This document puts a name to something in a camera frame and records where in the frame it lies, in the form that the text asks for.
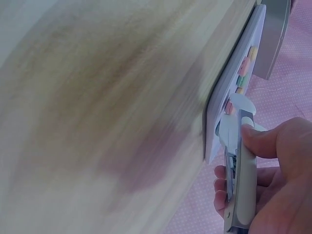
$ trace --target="gray plastic part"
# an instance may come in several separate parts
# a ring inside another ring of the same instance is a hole
[[[291,0],[262,0],[267,6],[253,74],[269,79],[282,45],[291,9]]]

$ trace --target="light wood surface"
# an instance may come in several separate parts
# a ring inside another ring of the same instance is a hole
[[[254,2],[0,1],[0,233],[159,233]]]

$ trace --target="pink tablecloth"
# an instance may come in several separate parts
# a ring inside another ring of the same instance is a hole
[[[255,121],[273,128],[292,117],[312,120],[312,0],[299,0],[270,80],[253,77],[247,96],[255,103]],[[164,234],[222,234],[223,220],[214,210],[214,167],[205,165]],[[258,160],[259,167],[276,160]]]

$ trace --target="stapler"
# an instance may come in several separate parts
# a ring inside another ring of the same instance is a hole
[[[257,166],[256,156],[242,141],[241,126],[249,124],[259,131],[266,129],[254,123],[256,108],[247,97],[232,94],[230,100],[236,115],[223,114],[219,126],[227,180],[224,233],[245,234],[255,216]]]

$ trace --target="pink sticky tab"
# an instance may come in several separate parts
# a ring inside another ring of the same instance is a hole
[[[234,107],[233,107],[233,104],[230,101],[228,101],[226,103],[225,113],[228,114],[228,115],[231,115],[231,114],[234,113]]]
[[[238,74],[240,76],[244,77],[249,70],[250,64],[251,64],[250,58],[245,57],[242,61],[242,64],[240,65],[240,68],[238,70]]]

